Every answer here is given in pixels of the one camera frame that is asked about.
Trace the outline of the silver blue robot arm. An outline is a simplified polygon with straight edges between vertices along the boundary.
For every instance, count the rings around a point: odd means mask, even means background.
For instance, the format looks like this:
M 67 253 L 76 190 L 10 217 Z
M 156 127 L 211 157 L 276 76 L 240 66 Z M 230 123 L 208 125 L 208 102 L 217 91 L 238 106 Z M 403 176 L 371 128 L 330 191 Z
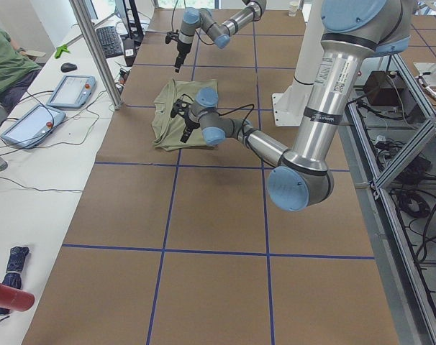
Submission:
M 211 40 L 212 45 L 219 49 L 225 48 L 235 35 L 245 25 L 259 21 L 266 10 L 267 1 L 243 1 L 246 7 L 219 24 L 212 16 L 212 12 L 205 8 L 196 9 L 186 7 L 183 13 L 180 29 L 169 31 L 165 43 L 177 42 L 178 56 L 175 61 L 175 72 L 178 73 L 190 53 L 196 30 L 201 29 Z
M 200 129 L 209 146 L 227 138 L 242 142 L 272 164 L 268 178 L 271 200 L 285 211 L 300 211 L 321 203 L 333 191 L 334 179 L 325 158 L 347 106 L 358 72 L 367 58 L 393 55 L 407 49 L 413 1 L 324 1 L 323 56 L 317 68 L 294 145 L 286 147 L 244 119 L 227 119 L 217 111 L 218 95 L 202 88 L 191 105 L 175 106 L 187 142 Z

